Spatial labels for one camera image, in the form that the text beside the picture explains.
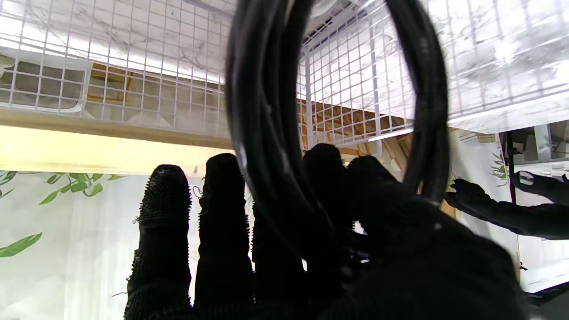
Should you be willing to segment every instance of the green leaf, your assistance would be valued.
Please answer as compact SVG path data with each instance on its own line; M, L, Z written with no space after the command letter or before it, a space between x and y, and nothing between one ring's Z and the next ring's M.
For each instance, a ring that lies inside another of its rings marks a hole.
M55 199L55 197L57 197L57 193L58 193L58 192L59 192L59 190L50 193L50 195L49 195L49 196L46 196L46 198L43 199L43 201L40 202L39 205L41 206L42 204L46 204L46 203L52 202L52 201Z
M10 192L14 191L14 189L6 192L5 194L2 193L2 190L0 190L0 199L4 198L5 196L7 196Z
M125 177L124 175L112 174L112 175L110 175L110 178L107 180L112 181L112 180L117 180L117 179L124 178L124 177Z
M86 182L89 181L89 176L85 173L79 173L77 174L77 180Z
M91 179L93 180L93 182L95 182L95 181L101 179L102 176L103 175L100 173L94 173L93 176L91 177Z
M87 189L88 187L89 186L85 182L79 181L79 182L71 185L71 192L83 191L83 190Z
M67 191L71 190L71 184L66 185L65 187L59 189L59 193L64 194Z
M8 182L10 182L12 179L14 179L14 177L16 176L16 173L18 173L17 171L8 171L6 173L6 175L4 176L4 178L2 178L2 181L0 181L0 186L3 184L6 184Z
M56 174L52 175L49 179L47 179L46 182L49 184L54 184L55 182L57 182L57 175Z
M93 190L91 191L90 194L88 194L87 192L83 191L83 194L88 196L88 197L92 197L95 196L96 194L98 194L99 192L103 191L103 186L98 183L93 187Z
M13 256L17 255L18 253L24 251L30 245L33 245L34 243L38 242L38 240L41 237L42 237L42 233L40 232L36 235L31 235L31 236L27 236L25 238L22 238L16 242L12 243L8 247L0 248L0 258L13 257Z

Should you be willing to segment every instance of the wire grid shelf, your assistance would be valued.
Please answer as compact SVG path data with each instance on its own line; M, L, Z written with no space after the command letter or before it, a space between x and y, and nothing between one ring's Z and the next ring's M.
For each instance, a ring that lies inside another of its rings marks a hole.
M0 108L228 137L225 0L1 0Z
M422 2L445 54L451 126L569 92L569 0ZM235 6L0 0L0 108L229 137ZM382 0L337 0L311 19L297 98L304 149L411 132L414 92Z
M422 3L446 60L449 125L524 102L539 112L540 99L568 92L569 1ZM385 3L338 1L311 25L300 92L314 124L309 146L352 146L411 132L415 96Z

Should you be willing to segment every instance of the wooden beam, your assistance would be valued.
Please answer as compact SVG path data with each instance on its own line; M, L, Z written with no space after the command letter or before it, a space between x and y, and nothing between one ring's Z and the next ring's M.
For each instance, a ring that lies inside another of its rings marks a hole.
M174 143L177 145L233 149L229 138L202 136L193 133L174 132L115 122L101 122L60 114L25 112L6 108L0 108L0 125Z

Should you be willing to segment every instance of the finger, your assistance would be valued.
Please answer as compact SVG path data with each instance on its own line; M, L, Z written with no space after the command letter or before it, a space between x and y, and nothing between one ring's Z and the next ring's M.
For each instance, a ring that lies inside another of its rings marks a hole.
M340 151L333 145L320 143L307 151L302 161L308 180L318 200L328 212L334 228L351 230L352 217L345 201L338 196L347 173Z
M219 154L208 160L200 198L195 298L198 308L253 302L244 191L245 181L233 154Z
M486 194L486 191L479 185L466 181L464 179L455 179L454 184L451 186L457 192L476 192L479 194Z
M357 179L356 183L369 180L397 182L381 163L371 155L355 158L348 165L350 175Z
M188 181L180 167L158 166L141 204L140 238L127 285L125 319L146 319L176 306L189 310Z
M319 202L325 208L336 235L350 233L353 228L351 208L344 197L339 196L342 186L346 186L347 170L340 151L333 145L320 143L307 151L303 157L308 180ZM333 265L342 266L349 260L349 253L339 252L333 257ZM312 307L319 309L335 300L341 291L338 270L328 265L307 264L309 297Z
M253 205L253 262L255 262L255 301L278 301L295 307L308 305L302 260L277 236Z

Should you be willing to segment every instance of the white wire mesh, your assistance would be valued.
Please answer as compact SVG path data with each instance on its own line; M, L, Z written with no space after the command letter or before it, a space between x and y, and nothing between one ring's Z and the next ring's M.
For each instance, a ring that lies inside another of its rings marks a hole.
M0 5L0 107L228 136L222 92L233 2Z
M569 0L422 1L447 62L451 125L569 92ZM228 137L235 3L0 0L0 108ZM411 130L414 92L382 0L319 12L302 54L303 148Z
M540 98L568 91L569 1L422 2L447 63L450 125L521 102L539 112L547 109ZM303 93L311 96L314 143L348 146L408 133L415 97L384 2L338 1L311 26Z

